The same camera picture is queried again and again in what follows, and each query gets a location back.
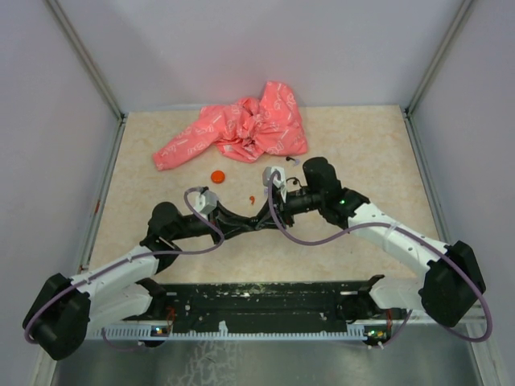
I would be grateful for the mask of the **black earbud charging case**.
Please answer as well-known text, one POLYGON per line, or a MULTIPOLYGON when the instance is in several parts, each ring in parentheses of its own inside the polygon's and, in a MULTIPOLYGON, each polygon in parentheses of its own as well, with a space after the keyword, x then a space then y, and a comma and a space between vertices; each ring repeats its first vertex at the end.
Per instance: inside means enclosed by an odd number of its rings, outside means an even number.
POLYGON ((255 226, 259 223, 259 219, 257 217, 249 218, 247 221, 248 225, 255 226))

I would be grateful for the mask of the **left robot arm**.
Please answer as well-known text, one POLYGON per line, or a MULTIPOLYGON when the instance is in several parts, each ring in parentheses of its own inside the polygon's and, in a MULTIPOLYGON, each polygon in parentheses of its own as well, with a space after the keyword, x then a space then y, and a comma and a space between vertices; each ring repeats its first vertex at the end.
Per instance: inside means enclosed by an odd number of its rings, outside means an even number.
POLYGON ((117 260, 73 277, 49 277, 23 320, 25 340, 43 348, 54 360, 70 356, 87 334, 121 320, 157 319, 166 313, 165 289, 153 276, 184 255, 177 240, 210 236, 210 253, 225 241, 261 227, 266 212, 241 216, 207 193, 184 215, 170 202, 152 211, 145 238, 117 260))

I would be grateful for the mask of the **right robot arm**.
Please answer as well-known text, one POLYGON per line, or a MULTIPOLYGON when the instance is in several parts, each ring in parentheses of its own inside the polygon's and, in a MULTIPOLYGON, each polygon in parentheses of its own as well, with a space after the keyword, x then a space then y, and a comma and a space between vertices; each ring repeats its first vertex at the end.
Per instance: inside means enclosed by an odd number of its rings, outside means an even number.
POLYGON ((324 157, 305 161, 303 173, 307 185, 297 191, 286 189, 283 168, 268 166, 262 173, 270 214, 281 232, 295 215, 317 211, 342 234, 376 245, 416 276, 374 280, 359 299, 365 316, 378 318, 392 308, 423 310, 451 328, 484 299, 486 285, 470 245, 434 240, 396 221, 364 195, 343 187, 324 157))

